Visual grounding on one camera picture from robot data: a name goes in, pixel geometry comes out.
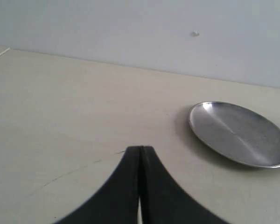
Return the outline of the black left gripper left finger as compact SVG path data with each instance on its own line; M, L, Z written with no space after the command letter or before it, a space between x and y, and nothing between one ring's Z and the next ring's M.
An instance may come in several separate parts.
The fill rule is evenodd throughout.
M107 181L57 224L137 224L141 146L128 147Z

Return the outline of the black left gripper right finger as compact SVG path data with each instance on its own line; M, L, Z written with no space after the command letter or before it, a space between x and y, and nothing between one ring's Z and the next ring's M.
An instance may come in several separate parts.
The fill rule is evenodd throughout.
M140 147L139 196L144 224L226 224L173 179L151 146Z

